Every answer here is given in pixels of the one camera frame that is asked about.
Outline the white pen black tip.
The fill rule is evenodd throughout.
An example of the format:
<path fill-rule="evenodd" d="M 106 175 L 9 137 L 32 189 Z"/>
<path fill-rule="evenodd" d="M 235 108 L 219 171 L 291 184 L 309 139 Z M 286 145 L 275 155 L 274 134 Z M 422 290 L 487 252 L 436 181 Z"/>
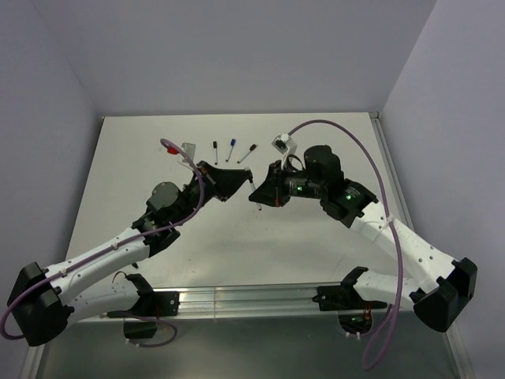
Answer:
<path fill-rule="evenodd" d="M 251 153 L 250 150 L 248 150 L 238 161 L 237 161 L 237 164 L 240 164 L 242 163 L 247 157 L 248 155 Z"/>

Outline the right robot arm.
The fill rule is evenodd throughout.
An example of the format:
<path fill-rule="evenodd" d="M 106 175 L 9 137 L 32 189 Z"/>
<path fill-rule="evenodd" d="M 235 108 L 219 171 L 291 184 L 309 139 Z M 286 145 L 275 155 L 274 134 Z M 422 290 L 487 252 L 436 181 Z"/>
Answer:
<path fill-rule="evenodd" d="M 249 200 L 280 208 L 291 198 L 316 199 L 333 220 L 373 242 L 393 257 L 408 279 L 398 280 L 363 268 L 347 276 L 343 302 L 357 308 L 366 300 L 412 309 L 429 328 L 446 332 L 473 299 L 477 265 L 441 252 L 396 219 L 377 196 L 345 177 L 340 159 L 327 145 L 308 148 L 298 170 L 288 158 L 271 163 L 264 182 Z"/>

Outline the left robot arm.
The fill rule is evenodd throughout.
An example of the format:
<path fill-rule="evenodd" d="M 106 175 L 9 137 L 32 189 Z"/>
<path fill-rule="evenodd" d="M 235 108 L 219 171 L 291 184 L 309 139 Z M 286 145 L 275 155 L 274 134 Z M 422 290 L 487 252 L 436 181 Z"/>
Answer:
<path fill-rule="evenodd" d="M 71 324 L 101 313 L 119 317 L 155 313 L 153 288 L 142 275 L 128 274 L 105 286 L 99 281 L 165 250 L 179 237 L 176 228 L 207 202 L 227 201 L 253 179 L 249 169 L 218 169 L 204 161 L 194 168 L 192 180 L 182 188 L 159 183 L 146 201 L 146 212 L 110 241 L 46 268 L 33 262 L 21 269 L 6 312 L 29 346 L 43 345 Z"/>

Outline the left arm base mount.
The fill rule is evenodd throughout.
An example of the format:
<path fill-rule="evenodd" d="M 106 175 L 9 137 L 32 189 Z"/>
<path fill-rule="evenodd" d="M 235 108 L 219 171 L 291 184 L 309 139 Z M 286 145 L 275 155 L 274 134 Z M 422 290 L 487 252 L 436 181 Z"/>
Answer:
<path fill-rule="evenodd" d="M 172 343 L 178 336 L 177 327 L 166 320 L 178 314 L 179 293 L 177 291 L 153 292 L 143 295 L 130 310 L 106 313 L 108 318 L 122 318 L 123 334 L 129 343 L 140 347 L 161 347 Z M 157 332 L 168 332 L 169 338 L 155 342 Z"/>

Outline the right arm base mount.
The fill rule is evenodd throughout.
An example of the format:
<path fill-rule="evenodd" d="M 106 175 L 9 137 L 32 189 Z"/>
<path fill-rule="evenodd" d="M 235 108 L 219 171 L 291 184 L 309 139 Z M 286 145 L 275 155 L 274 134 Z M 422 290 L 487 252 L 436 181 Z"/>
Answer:
<path fill-rule="evenodd" d="M 320 286 L 312 297 L 321 312 L 345 312 L 338 315 L 340 328 L 346 335 L 359 337 L 372 329 L 372 306 L 352 287 Z"/>

